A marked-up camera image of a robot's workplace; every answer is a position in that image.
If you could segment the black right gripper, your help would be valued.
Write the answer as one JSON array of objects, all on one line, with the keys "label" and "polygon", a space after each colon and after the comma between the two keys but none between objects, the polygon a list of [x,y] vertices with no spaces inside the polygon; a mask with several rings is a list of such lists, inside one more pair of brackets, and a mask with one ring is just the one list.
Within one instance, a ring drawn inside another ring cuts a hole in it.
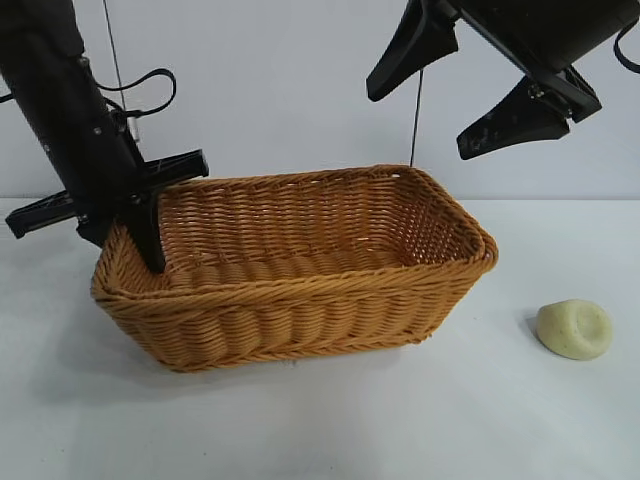
[{"label": "black right gripper", "polygon": [[559,110],[576,123],[599,111],[595,92],[573,63],[639,19],[637,1],[411,0],[366,79],[371,101],[382,100],[414,73],[458,51],[457,10],[527,76],[458,135],[463,160],[517,144],[558,140],[570,132],[563,115],[533,97],[536,84],[551,91],[560,100]]}]

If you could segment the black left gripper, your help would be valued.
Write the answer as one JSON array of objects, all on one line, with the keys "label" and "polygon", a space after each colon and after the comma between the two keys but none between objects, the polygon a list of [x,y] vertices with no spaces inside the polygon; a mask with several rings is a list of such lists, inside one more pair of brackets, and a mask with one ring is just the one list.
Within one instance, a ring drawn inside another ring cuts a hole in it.
[{"label": "black left gripper", "polygon": [[203,153],[145,161],[128,128],[139,111],[110,109],[85,57],[5,56],[1,74],[65,187],[13,211],[6,219],[13,234],[75,217],[78,235],[103,249],[120,216],[148,270],[163,273],[157,193],[206,176]]}]

